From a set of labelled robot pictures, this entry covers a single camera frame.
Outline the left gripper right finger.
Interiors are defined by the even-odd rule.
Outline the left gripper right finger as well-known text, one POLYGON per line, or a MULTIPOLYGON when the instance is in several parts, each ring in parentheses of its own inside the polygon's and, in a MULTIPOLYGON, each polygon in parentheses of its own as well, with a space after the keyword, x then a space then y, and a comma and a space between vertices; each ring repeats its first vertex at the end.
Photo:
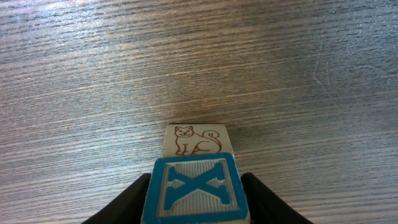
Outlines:
POLYGON ((241 182, 253 224, 313 224, 279 198, 254 174, 247 172, 241 182))

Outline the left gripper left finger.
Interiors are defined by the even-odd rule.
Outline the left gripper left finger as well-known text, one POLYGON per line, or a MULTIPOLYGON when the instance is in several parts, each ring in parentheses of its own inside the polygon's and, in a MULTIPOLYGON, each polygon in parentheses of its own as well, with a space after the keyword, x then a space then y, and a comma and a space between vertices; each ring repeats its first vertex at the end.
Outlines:
POLYGON ((135 224, 141 222, 151 174, 142 174, 107 206, 82 224, 135 224))

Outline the white block teal side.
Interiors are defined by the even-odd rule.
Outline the white block teal side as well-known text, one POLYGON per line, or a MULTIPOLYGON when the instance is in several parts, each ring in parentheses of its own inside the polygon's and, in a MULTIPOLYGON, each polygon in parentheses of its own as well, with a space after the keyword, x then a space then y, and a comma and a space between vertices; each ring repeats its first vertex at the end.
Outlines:
POLYGON ((154 164, 143 224, 250 223, 232 154, 164 157, 154 164))

